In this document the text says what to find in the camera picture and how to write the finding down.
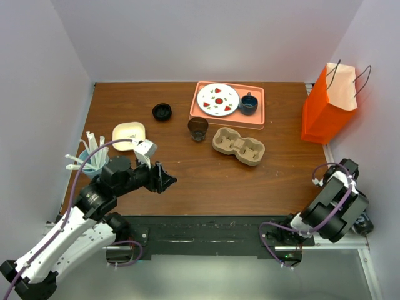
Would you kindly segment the orange paper bag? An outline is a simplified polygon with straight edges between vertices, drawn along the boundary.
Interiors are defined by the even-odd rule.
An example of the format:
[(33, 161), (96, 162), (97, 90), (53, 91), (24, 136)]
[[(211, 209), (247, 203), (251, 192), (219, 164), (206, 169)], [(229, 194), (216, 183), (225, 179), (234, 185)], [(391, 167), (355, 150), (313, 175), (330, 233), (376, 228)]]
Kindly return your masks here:
[(341, 61), (327, 63), (303, 105), (301, 139), (328, 144), (358, 110), (357, 96), (364, 87), (356, 81), (371, 71), (370, 65), (357, 74)]

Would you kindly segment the beige pulp cup carrier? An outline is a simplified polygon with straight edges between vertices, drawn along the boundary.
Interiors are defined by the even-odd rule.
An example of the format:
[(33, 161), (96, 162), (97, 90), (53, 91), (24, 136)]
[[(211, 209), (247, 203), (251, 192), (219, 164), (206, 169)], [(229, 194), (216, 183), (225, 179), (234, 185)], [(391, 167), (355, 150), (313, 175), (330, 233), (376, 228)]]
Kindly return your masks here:
[(214, 150), (225, 155), (234, 155), (236, 159), (248, 166), (260, 164), (265, 145), (252, 137), (242, 137), (236, 130), (221, 127), (212, 139)]

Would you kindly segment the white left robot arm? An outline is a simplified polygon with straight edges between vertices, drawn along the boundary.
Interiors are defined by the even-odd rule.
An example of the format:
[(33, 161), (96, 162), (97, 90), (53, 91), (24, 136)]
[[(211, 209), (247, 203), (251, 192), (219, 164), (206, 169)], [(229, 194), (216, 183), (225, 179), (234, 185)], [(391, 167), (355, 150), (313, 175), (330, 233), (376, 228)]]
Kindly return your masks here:
[(176, 181), (160, 162), (132, 168), (128, 157), (112, 158), (35, 247), (1, 264), (1, 274), (21, 299), (49, 299), (67, 274), (101, 248), (131, 243), (129, 223), (112, 212), (119, 197), (139, 188), (161, 194)]

